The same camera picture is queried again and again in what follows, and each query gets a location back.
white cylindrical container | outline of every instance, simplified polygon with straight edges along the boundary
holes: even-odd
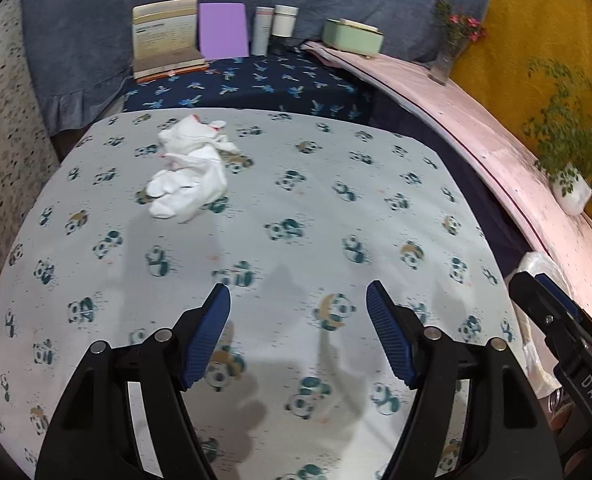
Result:
[[[252,56],[266,56],[271,33],[273,7],[256,7],[253,18]]]
[[[554,182],[552,190],[556,201],[569,216],[578,216],[581,214],[592,194],[591,187],[589,187],[589,184],[587,184],[587,181],[583,179],[581,174],[578,174],[578,180],[573,183],[572,192],[567,193],[565,196],[562,196],[560,180]]]
[[[276,5],[273,11],[273,27],[271,34],[281,38],[290,38],[296,24],[298,7]]]

pink blanket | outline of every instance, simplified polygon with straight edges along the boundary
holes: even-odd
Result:
[[[508,211],[535,251],[549,254],[568,280],[573,299],[592,317],[592,225],[567,216],[534,167],[534,155],[458,85],[434,83],[421,66],[308,42],[324,62],[342,67],[418,115],[463,156]]]

open book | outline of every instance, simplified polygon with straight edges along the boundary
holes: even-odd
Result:
[[[196,49],[197,0],[134,7],[134,79],[152,80],[207,67]]]

green box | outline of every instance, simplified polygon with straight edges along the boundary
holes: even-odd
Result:
[[[362,56],[375,56],[380,52],[383,38],[381,32],[347,25],[338,20],[327,20],[323,29],[325,45]]]

white pot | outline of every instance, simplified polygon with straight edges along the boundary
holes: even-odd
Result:
[[[578,180],[573,183],[573,191],[562,196],[562,186],[560,181],[556,180],[552,186],[554,196],[562,210],[569,216],[578,216],[584,211],[589,198],[591,198],[591,187],[587,181],[579,174]]]

